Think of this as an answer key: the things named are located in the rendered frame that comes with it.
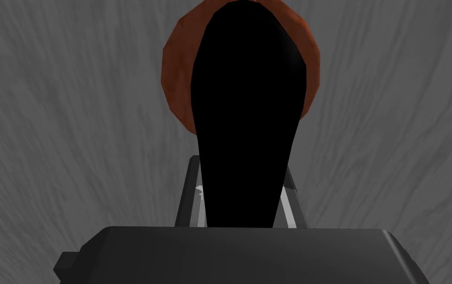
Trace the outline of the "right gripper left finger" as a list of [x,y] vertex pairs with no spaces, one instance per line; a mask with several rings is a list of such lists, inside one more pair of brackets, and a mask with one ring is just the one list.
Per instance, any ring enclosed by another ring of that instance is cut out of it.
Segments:
[[200,169],[200,157],[193,155],[186,171],[183,190],[177,216],[176,227],[206,227],[206,209],[204,191],[201,185],[197,185]]

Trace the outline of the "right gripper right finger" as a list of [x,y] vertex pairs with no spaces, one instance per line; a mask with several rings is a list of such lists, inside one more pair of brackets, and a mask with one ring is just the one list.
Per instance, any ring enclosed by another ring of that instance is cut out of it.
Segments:
[[307,228],[298,192],[287,167],[273,228]]

